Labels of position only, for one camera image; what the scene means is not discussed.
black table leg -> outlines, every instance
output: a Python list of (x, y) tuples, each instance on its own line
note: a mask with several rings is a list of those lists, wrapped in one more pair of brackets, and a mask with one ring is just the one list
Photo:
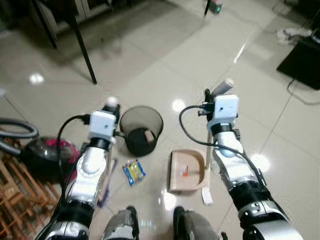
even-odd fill
[(89, 56), (88, 56), (88, 53), (87, 53), (87, 49), (86, 49), (84, 40), (83, 40), (83, 38), (81, 36), (80, 30), (79, 30), (79, 27), (78, 27), (78, 24), (77, 24), (77, 21), (76, 21), (76, 17), (71, 16), (71, 19), (69, 19), (67, 21), (67, 23), (70, 25), (70, 27), (72, 28), (72, 30), (74, 31), (74, 33), (76, 35), (76, 38), (78, 39), (78, 43), (80, 45), (81, 52), (83, 54), (85, 63), (87, 65), (87, 67), (88, 67), (90, 76), (92, 78), (92, 82), (94, 84), (97, 84), (96, 76), (95, 76), (94, 70), (92, 69), (92, 66), (91, 66), (91, 63), (90, 63), (90, 59), (89, 59)]
[(211, 0), (207, 0), (207, 2), (206, 2), (205, 11), (204, 11), (204, 16), (207, 15), (207, 12), (208, 12), (208, 9), (209, 9), (209, 5), (210, 5), (210, 1), (211, 1)]
[(36, 14), (38, 15), (38, 17), (39, 17), (39, 19), (40, 19), (40, 22), (41, 22), (41, 24), (42, 24), (42, 26), (43, 26), (43, 28), (44, 28), (44, 30), (45, 30), (45, 32), (46, 32), (46, 35), (47, 35), (48, 38), (50, 39), (50, 42), (51, 42), (51, 44), (52, 44), (52, 47), (53, 47), (54, 49), (57, 49), (56, 42), (55, 42), (54, 38), (53, 38), (52, 35), (51, 35), (51, 32), (50, 32), (50, 30), (49, 30), (49, 28), (48, 28), (48, 26), (47, 26), (47, 23), (46, 23), (46, 21), (45, 21), (45, 19), (44, 19), (44, 16), (42, 16), (42, 13), (41, 13), (41, 11), (40, 11), (40, 8), (39, 8), (38, 4), (36, 3), (36, 0), (31, 0), (31, 1), (32, 1), (32, 4), (33, 4), (34, 9), (35, 9), (35, 11), (36, 11)]
[(127, 4), (130, 8), (132, 8), (132, 1), (131, 1), (131, 0), (126, 0), (126, 4)]

wastebasket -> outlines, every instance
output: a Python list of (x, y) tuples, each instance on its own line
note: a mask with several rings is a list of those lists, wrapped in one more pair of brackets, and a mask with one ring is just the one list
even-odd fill
[(122, 115), (119, 127), (125, 134), (125, 144), (130, 153), (142, 157), (155, 149), (164, 121), (155, 109), (136, 106)]

tile floor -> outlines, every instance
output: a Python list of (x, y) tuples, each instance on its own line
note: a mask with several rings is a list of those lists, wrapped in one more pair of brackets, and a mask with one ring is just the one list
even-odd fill
[[(213, 89), (226, 77), (236, 82), (237, 127), (248, 154), (268, 160), (268, 187), (304, 239), (320, 239), (320, 107), (289, 94), (291, 79), (275, 70), (292, 47), (279, 45), (274, 31), (297, 26), (272, 11), (277, 3), (226, 0), (219, 16), (203, 18), (201, 0), (148, 0), (98, 17), (81, 27), (98, 85), (90, 83), (72, 33), (58, 38), (58, 50), (36, 28), (32, 35), (15, 30), (0, 36), (0, 88), (6, 90), (1, 117), (25, 119), (41, 135), (55, 135), (66, 118), (99, 109), (114, 95), (122, 111), (148, 105), (164, 119), (155, 151), (140, 159), (146, 178), (131, 188), (118, 166), (110, 198), (94, 214), (91, 239), (99, 239), (110, 217), (128, 205), (138, 211), (141, 239), (171, 239), (177, 205), (203, 214), (229, 239), (242, 239), (237, 211), (217, 171), (210, 181), (212, 206), (203, 204), (200, 192), (173, 195), (166, 189), (171, 150), (204, 149), (183, 134), (173, 102), (199, 104), (204, 88)], [(44, 81), (32, 84), (34, 74)], [(320, 92), (303, 84), (291, 90), (306, 101), (320, 101)], [(198, 139), (206, 139), (204, 118), (190, 113), (185, 124)], [(78, 123), (65, 131), (78, 145), (87, 134)], [(131, 158), (121, 139), (112, 154), (121, 165)]]

blue snack package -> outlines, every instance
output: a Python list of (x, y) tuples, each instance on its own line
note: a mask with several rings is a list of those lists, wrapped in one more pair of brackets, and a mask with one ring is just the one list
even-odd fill
[(123, 166), (123, 171), (129, 180), (130, 186), (140, 182), (146, 175), (138, 160), (133, 160)]

black wire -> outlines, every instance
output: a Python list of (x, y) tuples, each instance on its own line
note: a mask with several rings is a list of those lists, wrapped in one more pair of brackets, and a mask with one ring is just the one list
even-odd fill
[(61, 135), (68, 123), (75, 119), (82, 119), (83, 115), (75, 115), (70, 117), (67, 121), (64, 122), (64, 124), (61, 126), (58, 137), (57, 137), (57, 143), (56, 143), (56, 158), (58, 160), (59, 164), (59, 179), (60, 179), (60, 186), (61, 186), (61, 196), (64, 199), (66, 194), (66, 184), (65, 184), (65, 174), (64, 174), (64, 163), (61, 159), (61, 148), (60, 148), (60, 142), (61, 142)]
[(77, 166), (77, 163), (78, 163), (80, 157), (82, 156), (82, 154), (86, 150), (86, 149), (83, 149), (83, 151), (81, 151), (81, 153), (76, 158), (75, 162), (73, 163), (73, 165), (70, 169), (70, 172), (68, 173), (68, 176), (67, 176), (67, 179), (65, 182), (65, 179), (64, 179), (65, 174), (64, 174), (64, 169), (63, 169), (63, 164), (62, 164), (62, 159), (61, 159), (61, 148), (60, 148), (61, 135), (62, 135), (64, 128), (66, 127), (66, 125), (68, 123), (70, 123), (71, 121), (73, 121), (75, 119), (83, 119), (83, 117), (84, 117), (83, 115), (76, 115), (76, 116), (70, 117), (67, 121), (64, 122), (64, 124), (61, 126), (61, 128), (59, 130), (58, 137), (57, 137), (57, 143), (56, 143), (56, 157), (57, 157), (58, 164), (59, 164), (59, 179), (60, 179), (60, 185), (61, 185), (61, 196), (60, 196), (59, 201), (54, 209), (54, 212), (52, 214), (52, 217), (51, 217), (49, 223), (39, 232), (39, 234), (37, 235), (35, 240), (43, 239), (44, 234), (57, 221), (57, 219), (59, 217), (59, 211), (61, 209), (61, 206), (65, 203), (65, 200), (66, 200), (66, 189), (67, 189), (67, 186), (70, 182), (72, 173), (75, 170), (75, 167)]
[(291, 80), (291, 82), (288, 84), (288, 86), (286, 87), (287, 92), (288, 92), (291, 96), (293, 96), (294, 98), (296, 98), (296, 99), (298, 99), (300, 102), (302, 102), (304, 105), (307, 105), (307, 106), (320, 105), (320, 101), (318, 101), (318, 102), (308, 102), (308, 101), (305, 101), (304, 99), (302, 99), (301, 97), (299, 97), (298, 95), (296, 95), (293, 91), (290, 91), (289, 88), (290, 88), (291, 84), (292, 84), (295, 80), (296, 80), (296, 79), (293, 78), (293, 79)]
[(249, 164), (249, 166), (252, 168), (253, 172), (255, 173), (260, 185), (261, 185), (261, 188), (264, 189), (266, 192), (269, 192), (265, 186), (265, 183), (264, 183), (264, 180), (262, 179), (262, 176), (261, 174), (259, 173), (258, 169), (256, 168), (256, 166), (253, 164), (253, 162), (246, 156), (245, 153), (241, 153), (239, 152), (238, 150), (236, 149), (233, 149), (231, 147), (228, 147), (228, 146), (225, 146), (225, 145), (221, 145), (221, 144), (216, 144), (216, 143), (209, 143), (209, 142), (204, 142), (204, 141), (199, 141), (197, 139), (195, 139), (194, 137), (192, 137), (186, 130), (184, 124), (182, 123), (182, 115), (184, 114), (185, 111), (189, 110), (189, 109), (203, 109), (204, 107), (201, 106), (201, 105), (191, 105), (191, 106), (187, 106), (185, 109), (183, 109), (181, 112), (180, 112), (180, 115), (179, 115), (179, 123), (180, 123), (180, 126), (182, 128), (182, 130), (184, 131), (184, 133), (188, 136), (188, 138), (190, 138), (192, 141), (198, 143), (198, 144), (201, 144), (201, 145), (205, 145), (205, 146), (210, 146), (210, 147), (215, 147), (215, 148), (221, 148), (221, 149), (225, 149), (225, 150), (229, 150), (230, 152), (233, 152), (237, 155), (240, 155), (241, 157), (243, 157), (247, 163)]

